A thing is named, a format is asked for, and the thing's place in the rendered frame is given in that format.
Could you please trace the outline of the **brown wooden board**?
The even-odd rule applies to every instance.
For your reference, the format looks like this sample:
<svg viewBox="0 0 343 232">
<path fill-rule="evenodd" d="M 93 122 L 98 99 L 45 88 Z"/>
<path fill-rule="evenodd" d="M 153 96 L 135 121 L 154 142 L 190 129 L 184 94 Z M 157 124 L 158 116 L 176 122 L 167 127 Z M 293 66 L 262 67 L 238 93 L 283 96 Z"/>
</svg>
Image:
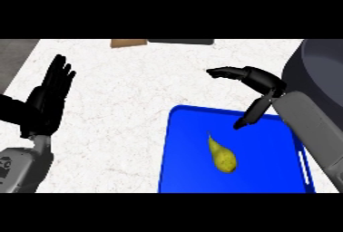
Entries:
<svg viewBox="0 0 343 232">
<path fill-rule="evenodd" d="M 122 48 L 122 47 L 139 46 L 147 44 L 148 44 L 147 39 L 113 39 L 110 47 Z"/>
</svg>

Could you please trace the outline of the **yellow-green pear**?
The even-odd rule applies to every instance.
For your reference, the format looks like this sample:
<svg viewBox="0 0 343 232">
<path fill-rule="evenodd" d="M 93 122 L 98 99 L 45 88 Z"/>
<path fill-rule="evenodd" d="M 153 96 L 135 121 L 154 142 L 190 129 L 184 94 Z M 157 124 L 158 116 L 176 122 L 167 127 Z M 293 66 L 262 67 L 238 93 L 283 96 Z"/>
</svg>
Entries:
<svg viewBox="0 0 343 232">
<path fill-rule="evenodd" d="M 212 154 L 213 164 L 224 173 L 232 173 L 237 170 L 237 155 L 225 148 L 221 143 L 207 135 L 207 144 Z"/>
</svg>

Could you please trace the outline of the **blue tray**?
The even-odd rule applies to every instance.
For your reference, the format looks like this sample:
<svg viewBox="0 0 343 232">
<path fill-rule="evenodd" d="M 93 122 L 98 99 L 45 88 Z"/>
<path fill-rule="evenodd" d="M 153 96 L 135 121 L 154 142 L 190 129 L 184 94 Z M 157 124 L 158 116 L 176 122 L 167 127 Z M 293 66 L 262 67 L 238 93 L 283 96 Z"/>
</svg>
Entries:
<svg viewBox="0 0 343 232">
<path fill-rule="evenodd" d="M 161 193 L 312 193 L 302 141 L 280 116 L 265 115 L 240 130 L 240 111 L 179 105 L 169 113 Z M 207 141 L 235 153 L 237 168 L 218 170 Z"/>
</svg>

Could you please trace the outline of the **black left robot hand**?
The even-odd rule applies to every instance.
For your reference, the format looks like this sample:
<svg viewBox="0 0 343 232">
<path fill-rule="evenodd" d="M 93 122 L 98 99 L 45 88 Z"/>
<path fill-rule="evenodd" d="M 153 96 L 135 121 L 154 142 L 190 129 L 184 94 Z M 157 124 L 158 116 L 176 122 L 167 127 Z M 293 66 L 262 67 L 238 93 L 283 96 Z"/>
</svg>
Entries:
<svg viewBox="0 0 343 232">
<path fill-rule="evenodd" d="M 51 136 L 59 129 L 65 98 L 77 72 L 58 54 L 51 62 L 43 83 L 33 89 L 27 101 L 0 94 L 0 121 L 21 126 L 21 137 Z"/>
</svg>

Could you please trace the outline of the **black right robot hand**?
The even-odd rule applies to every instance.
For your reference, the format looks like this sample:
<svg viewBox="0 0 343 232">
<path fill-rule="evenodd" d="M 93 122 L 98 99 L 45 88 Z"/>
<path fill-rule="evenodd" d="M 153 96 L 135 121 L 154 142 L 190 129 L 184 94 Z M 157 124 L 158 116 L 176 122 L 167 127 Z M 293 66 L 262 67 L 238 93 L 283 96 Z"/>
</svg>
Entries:
<svg viewBox="0 0 343 232">
<path fill-rule="evenodd" d="M 262 94 L 262 97 L 253 101 L 243 117 L 234 124 L 234 129 L 238 130 L 260 120 L 269 106 L 272 105 L 272 100 L 278 98 L 286 91 L 287 83 L 271 72 L 252 66 L 246 66 L 244 68 L 225 66 L 207 69 L 207 74 L 213 78 L 240 80 Z"/>
</svg>

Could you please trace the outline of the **dark grey flat object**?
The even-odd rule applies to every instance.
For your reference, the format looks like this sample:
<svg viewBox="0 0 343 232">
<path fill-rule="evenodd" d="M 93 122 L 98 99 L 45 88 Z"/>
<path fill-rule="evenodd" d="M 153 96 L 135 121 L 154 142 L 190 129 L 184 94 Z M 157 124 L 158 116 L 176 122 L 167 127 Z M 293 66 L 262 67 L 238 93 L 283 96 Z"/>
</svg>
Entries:
<svg viewBox="0 0 343 232">
<path fill-rule="evenodd" d="M 215 43 L 215 39 L 148 39 L 151 43 L 161 44 L 201 44 L 212 45 Z"/>
</svg>

